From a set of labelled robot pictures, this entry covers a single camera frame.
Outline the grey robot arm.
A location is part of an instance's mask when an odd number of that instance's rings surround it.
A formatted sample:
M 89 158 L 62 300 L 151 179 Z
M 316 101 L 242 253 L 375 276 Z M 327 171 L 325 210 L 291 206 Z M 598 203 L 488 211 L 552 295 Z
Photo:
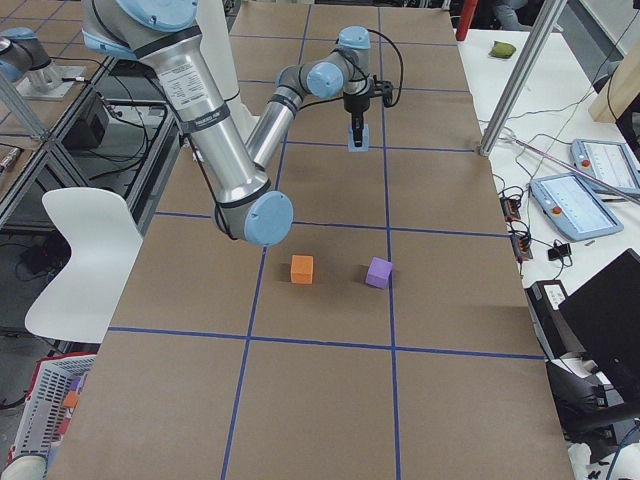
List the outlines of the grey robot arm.
M 281 242 L 293 206 L 272 188 L 267 166 L 306 96 L 341 96 L 351 115 L 349 147 L 368 145 L 364 114 L 375 93 L 370 30 L 349 26 L 331 53 L 284 68 L 263 113 L 239 96 L 228 24 L 220 1 L 85 1 L 85 45 L 150 67 L 180 129 L 218 187 L 213 219 L 231 239 L 268 247 Z

